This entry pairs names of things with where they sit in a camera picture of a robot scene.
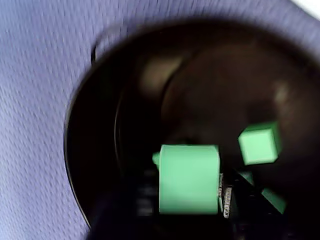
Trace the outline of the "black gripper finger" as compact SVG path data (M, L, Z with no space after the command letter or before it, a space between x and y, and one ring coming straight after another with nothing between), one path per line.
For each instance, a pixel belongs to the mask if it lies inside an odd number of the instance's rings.
M301 239L289 222L287 202L271 189L256 186L251 172L221 170L218 200L234 240Z
M124 176L106 195L90 226L91 240L158 240L155 201L158 171L145 169Z

